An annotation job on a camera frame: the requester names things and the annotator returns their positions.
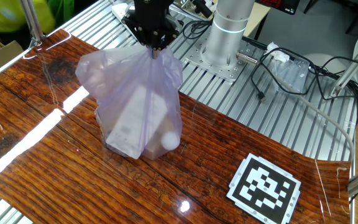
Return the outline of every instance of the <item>plastic bag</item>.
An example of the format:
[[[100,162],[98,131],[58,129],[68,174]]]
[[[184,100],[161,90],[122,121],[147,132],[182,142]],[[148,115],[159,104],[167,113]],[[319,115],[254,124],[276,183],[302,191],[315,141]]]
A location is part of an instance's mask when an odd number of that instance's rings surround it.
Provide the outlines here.
[[[96,120],[110,150],[156,159],[178,147],[182,63],[170,49],[157,59],[145,47],[100,50],[82,56],[75,73],[98,102]]]

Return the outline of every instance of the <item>translucent plastic bag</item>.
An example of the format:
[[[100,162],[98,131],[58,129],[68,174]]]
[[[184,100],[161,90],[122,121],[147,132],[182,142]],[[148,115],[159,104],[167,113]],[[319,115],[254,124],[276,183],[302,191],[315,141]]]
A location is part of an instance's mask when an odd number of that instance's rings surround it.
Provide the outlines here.
[[[75,73],[98,102],[95,115],[110,150],[156,159],[178,147],[182,63],[170,49],[157,59],[145,47],[100,50],[82,56]]]

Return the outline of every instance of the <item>black cable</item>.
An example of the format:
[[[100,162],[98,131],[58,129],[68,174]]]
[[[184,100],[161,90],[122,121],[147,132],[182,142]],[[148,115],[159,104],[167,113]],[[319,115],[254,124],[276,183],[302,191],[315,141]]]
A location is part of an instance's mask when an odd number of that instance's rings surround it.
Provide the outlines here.
[[[205,31],[208,30],[208,27],[212,25],[212,21],[191,21],[188,22],[183,29],[181,30],[181,33],[183,36],[185,36],[186,39],[194,40],[201,37]],[[190,35],[186,34],[186,30],[191,26]]]
[[[358,193],[357,194],[355,194],[355,195],[353,195],[352,197],[351,197],[351,199],[350,199],[350,201],[349,201],[349,203],[352,203],[352,201],[356,198],[358,196]]]
[[[281,52],[284,52],[286,54],[293,54],[293,55],[296,55],[297,57],[299,58],[302,58],[303,60],[306,60],[307,62],[309,62],[310,64],[310,68],[313,69],[310,70],[310,72],[312,74],[314,74],[314,78],[312,79],[311,83],[309,84],[309,86],[307,87],[306,91],[303,92],[303,93],[297,93],[297,92],[291,92],[291,91],[288,91],[286,90],[284,87],[281,86],[281,84],[278,82],[278,80],[274,77],[273,73],[269,70],[269,68],[263,63],[263,61],[274,51],[276,50],[279,50]],[[358,63],[357,61],[353,60],[353,59],[350,59],[350,58],[345,58],[345,57],[333,57],[331,59],[329,59],[322,67],[319,67],[319,66],[316,66],[312,61],[308,60],[307,58],[299,55],[299,54],[296,54],[294,52],[292,52],[291,50],[288,50],[288,49],[284,49],[284,48],[276,48],[276,49],[273,49],[272,51],[270,51],[269,53],[261,56],[260,60],[259,60],[259,63],[254,67],[253,71],[251,72],[251,82],[252,84],[255,86],[255,89],[257,90],[257,95],[260,99],[264,99],[264,94],[263,92],[261,92],[259,90],[259,88],[257,87],[253,77],[254,77],[254,74],[256,72],[256,70],[260,67],[260,66],[263,66],[264,69],[266,69],[266,71],[268,72],[268,74],[273,78],[274,82],[279,86],[280,89],[282,89],[285,93],[288,93],[288,94],[293,94],[293,95],[306,95],[308,94],[308,92],[310,91],[310,88],[313,86],[313,83],[316,82],[317,83],[317,86],[318,86],[318,89],[319,89],[319,92],[321,94],[321,97],[324,99],[324,100],[333,100],[333,99],[336,99],[336,98],[355,98],[355,101],[356,101],[356,105],[357,105],[357,122],[356,124],[358,123],[358,83],[355,82],[355,81],[349,81],[349,83],[346,85],[347,88],[352,92],[352,96],[335,96],[335,97],[329,97],[329,98],[326,98],[325,95],[324,95],[324,91],[323,89],[321,88],[321,84],[320,84],[320,80],[318,77],[329,77],[329,78],[332,78],[332,79],[335,79],[337,80],[340,76],[339,74],[343,73],[344,71],[340,71],[340,72],[337,72],[337,73],[331,73],[329,72],[327,69],[326,69],[326,65],[331,62],[332,60],[334,59],[344,59],[344,60],[348,60],[348,61],[351,61],[351,62],[355,62],[355,63]]]

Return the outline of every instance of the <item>white cable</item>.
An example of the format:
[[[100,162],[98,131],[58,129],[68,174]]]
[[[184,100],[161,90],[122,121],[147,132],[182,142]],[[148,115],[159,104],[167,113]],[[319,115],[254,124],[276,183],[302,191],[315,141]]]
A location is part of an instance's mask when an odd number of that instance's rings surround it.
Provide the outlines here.
[[[277,79],[277,81],[284,86],[288,91],[292,91],[292,92],[296,92],[296,90],[294,90],[292,87],[290,87],[287,83],[285,83],[281,78],[278,78],[275,74],[272,73],[272,75]],[[312,105],[307,99],[305,99],[303,96],[301,95],[295,95],[296,97],[298,97],[299,100],[301,100],[302,102],[304,102],[306,104],[306,106],[310,107],[312,110],[314,110],[315,112],[317,112],[318,114],[320,114],[322,117],[324,117],[327,121],[331,122],[335,127],[337,127],[342,134],[345,136],[346,141],[349,145],[349,149],[350,149],[350,153],[351,153],[351,161],[353,161],[354,159],[354,145],[353,145],[353,141],[351,139],[351,137],[347,134],[347,132],[345,131],[345,129],[343,129],[343,127],[341,125],[339,125],[336,121],[334,121],[332,118],[330,118],[328,115],[326,115],[325,113],[323,113],[321,110],[319,110],[317,107],[315,107],[314,105]]]

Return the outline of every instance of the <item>green object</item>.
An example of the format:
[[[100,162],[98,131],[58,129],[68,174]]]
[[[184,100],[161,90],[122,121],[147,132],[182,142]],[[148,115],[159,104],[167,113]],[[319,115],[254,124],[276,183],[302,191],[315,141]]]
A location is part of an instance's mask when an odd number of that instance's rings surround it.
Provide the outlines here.
[[[74,0],[49,0],[48,5],[55,18],[56,27],[73,17]]]

